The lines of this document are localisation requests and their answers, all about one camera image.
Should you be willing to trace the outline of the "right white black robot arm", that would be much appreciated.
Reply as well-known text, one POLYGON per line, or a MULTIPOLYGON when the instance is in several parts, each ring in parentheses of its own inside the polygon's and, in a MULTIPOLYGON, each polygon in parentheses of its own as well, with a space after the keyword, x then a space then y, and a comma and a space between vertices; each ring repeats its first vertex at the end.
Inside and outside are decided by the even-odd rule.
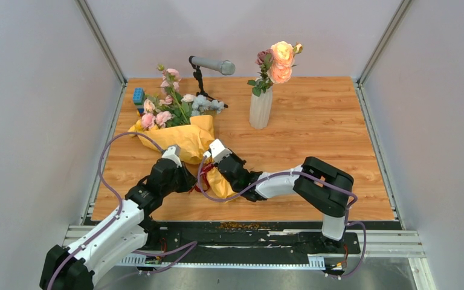
POLYGON ((245 163, 233 153, 216 163, 234 192, 251 202, 299 195, 323 215, 322 247, 333 253, 344 246, 349 208, 357 200, 352 175, 312 156, 299 166, 275 173, 249 171, 245 163))

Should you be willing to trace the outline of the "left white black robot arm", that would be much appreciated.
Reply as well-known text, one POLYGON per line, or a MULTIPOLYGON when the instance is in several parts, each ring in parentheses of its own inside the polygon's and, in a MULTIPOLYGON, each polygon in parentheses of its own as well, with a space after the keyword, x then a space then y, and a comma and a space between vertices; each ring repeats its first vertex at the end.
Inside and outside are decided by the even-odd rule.
POLYGON ((99 280, 128 254, 161 242, 160 226, 151 218, 164 198, 189 191, 196 178, 184 163, 159 159, 133 186, 121 204, 90 232, 67 247, 53 246, 46 255, 41 289, 94 289, 99 280))

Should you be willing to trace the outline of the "dark red ribbon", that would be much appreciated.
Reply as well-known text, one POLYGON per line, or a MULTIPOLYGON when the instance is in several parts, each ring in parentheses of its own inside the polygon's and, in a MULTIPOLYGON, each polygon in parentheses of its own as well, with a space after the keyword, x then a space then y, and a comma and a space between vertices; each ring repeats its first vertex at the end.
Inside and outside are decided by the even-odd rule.
POLYGON ((194 186, 188 191, 189 193, 192 192, 198 192, 198 193, 208 193, 208 191, 211 189, 210 183, 207 179, 207 174, 211 170, 215 168, 215 165, 211 162, 205 162, 202 165, 202 169, 199 169, 199 166, 197 166, 197 177, 200 177, 201 179, 201 185, 200 187, 197 182, 195 182, 194 186))

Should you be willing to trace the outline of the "yellow flower bouquet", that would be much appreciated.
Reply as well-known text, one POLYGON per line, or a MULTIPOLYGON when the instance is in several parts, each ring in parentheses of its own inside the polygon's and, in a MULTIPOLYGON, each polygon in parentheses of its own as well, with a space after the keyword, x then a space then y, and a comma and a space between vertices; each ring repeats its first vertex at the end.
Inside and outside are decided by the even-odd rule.
MULTIPOLYGON (((214 116, 223 111, 222 101, 212 100, 202 94, 181 94, 181 76, 176 69, 158 66, 162 74, 160 95, 146 94, 144 114, 129 128, 140 134, 142 144, 151 149, 167 148, 177 144, 181 148, 181 160, 202 166, 203 153, 214 141, 214 116)), ((232 197, 230 183, 219 173, 217 166, 207 174, 211 191, 219 199, 232 197)))

